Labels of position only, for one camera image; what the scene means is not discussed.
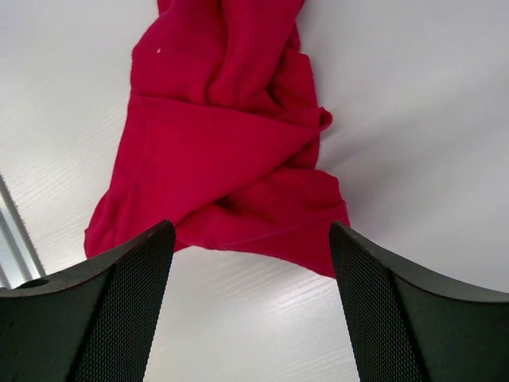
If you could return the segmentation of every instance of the white surface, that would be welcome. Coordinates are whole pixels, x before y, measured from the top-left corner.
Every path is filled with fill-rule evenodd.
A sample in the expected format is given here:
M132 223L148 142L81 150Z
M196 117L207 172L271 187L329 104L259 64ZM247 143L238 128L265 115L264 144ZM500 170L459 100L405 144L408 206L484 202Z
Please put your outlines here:
M152 0L0 5L0 171L49 271L83 258L130 49L155 16ZM509 291L509 3L316 0L299 24L336 116L320 166L340 178L354 228ZM277 260L183 251L146 380L356 380L336 291Z

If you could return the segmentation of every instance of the black object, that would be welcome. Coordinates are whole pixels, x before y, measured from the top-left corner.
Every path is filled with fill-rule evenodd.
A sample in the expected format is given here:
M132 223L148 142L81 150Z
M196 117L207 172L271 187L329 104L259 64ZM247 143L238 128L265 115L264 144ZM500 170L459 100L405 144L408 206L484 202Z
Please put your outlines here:
M330 241L362 382L509 381L509 294L440 275L342 224Z
M141 382L174 244L162 222L65 271L0 289L0 380Z

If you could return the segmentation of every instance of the red fabric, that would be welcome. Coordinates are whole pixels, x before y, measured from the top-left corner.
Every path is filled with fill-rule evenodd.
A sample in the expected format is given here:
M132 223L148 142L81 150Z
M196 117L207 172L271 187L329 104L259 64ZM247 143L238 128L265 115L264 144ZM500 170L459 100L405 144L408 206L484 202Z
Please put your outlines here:
M314 169L332 117L299 53L302 3L159 1L133 51L126 126L87 257L170 219L176 250L254 252L334 275L328 229L348 216L337 180Z

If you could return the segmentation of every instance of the crumpled red cloth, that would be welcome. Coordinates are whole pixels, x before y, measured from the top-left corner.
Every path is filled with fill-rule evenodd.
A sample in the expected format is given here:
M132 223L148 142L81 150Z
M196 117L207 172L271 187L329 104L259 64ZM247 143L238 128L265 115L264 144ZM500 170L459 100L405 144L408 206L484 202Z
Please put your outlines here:
M328 230L348 215L338 181L315 170L332 117L299 52L302 4L159 1L133 51L125 130L87 257L169 219L176 251L254 252L334 276Z

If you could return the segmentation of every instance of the folded cloth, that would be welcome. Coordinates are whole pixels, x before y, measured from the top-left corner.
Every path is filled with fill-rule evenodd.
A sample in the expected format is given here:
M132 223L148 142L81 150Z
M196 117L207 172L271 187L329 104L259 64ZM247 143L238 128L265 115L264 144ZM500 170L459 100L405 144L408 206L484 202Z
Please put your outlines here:
M191 245L253 252L334 276L328 230L348 223L338 181L315 170L320 132L303 0L159 0L133 51L125 130L87 257L161 220Z

